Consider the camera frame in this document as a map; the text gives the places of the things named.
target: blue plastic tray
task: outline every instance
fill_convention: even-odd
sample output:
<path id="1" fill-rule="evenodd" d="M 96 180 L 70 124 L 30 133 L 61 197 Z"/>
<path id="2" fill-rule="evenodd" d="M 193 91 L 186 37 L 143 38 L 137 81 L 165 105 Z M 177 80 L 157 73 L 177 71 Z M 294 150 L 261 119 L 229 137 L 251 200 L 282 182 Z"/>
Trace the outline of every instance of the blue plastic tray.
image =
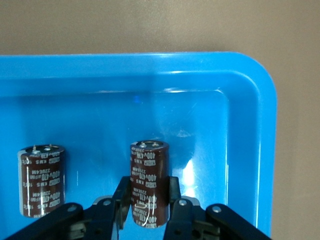
<path id="1" fill-rule="evenodd" d="M 230 206 L 271 233 L 276 91 L 232 52 L 0 57 L 0 238 L 34 221 L 19 212 L 18 150 L 67 149 L 66 201 L 88 208 L 130 174 L 130 144 L 170 144 L 170 173 L 201 206 Z M 121 239 L 162 239 L 135 225 Z"/>

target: brown cylinder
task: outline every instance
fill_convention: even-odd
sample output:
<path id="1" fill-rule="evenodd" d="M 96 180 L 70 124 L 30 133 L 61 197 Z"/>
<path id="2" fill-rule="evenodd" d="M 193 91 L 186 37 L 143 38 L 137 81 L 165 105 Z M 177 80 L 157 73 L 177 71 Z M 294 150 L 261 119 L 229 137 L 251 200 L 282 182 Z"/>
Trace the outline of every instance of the brown cylinder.
<path id="1" fill-rule="evenodd" d="M 160 227 L 169 217 L 169 145 L 146 140 L 130 149 L 133 220 L 144 228 Z"/>
<path id="2" fill-rule="evenodd" d="M 65 203 L 65 149 L 35 145 L 18 152 L 20 213 L 40 218 Z"/>

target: electrolytic capacitor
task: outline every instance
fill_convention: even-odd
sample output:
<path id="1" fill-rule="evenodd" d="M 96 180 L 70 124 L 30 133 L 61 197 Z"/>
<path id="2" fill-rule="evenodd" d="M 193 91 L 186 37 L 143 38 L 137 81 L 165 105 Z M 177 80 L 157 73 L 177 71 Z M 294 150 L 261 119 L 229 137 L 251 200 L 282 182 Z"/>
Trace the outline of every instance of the electrolytic capacitor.
<path id="1" fill-rule="evenodd" d="M 40 218 L 65 203 L 65 149 L 35 145 L 18 152 L 20 213 Z"/>
<path id="2" fill-rule="evenodd" d="M 169 217 L 169 145 L 146 140 L 130 149 L 133 220 L 145 228 L 160 227 Z"/>

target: capacitor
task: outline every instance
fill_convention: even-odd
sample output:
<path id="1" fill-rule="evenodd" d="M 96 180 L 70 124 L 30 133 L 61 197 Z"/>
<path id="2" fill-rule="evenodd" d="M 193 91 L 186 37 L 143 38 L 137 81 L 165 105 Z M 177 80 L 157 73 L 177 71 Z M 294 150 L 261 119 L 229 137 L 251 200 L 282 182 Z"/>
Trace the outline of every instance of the capacitor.
<path id="1" fill-rule="evenodd" d="M 34 145 L 18 152 L 20 213 L 40 218 L 65 203 L 65 149 Z"/>
<path id="2" fill-rule="evenodd" d="M 169 217 L 169 145 L 156 140 L 130 146 L 132 217 L 144 228 L 158 228 Z"/>

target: beige surface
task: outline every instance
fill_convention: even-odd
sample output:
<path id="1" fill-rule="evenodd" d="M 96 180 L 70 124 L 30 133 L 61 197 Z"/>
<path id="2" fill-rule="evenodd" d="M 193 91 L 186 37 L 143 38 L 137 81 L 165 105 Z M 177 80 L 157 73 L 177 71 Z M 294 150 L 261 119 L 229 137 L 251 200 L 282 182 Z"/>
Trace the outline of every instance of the beige surface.
<path id="1" fill-rule="evenodd" d="M 237 51 L 278 93 L 275 240 L 320 236 L 320 1 L 0 1 L 0 54 Z"/>

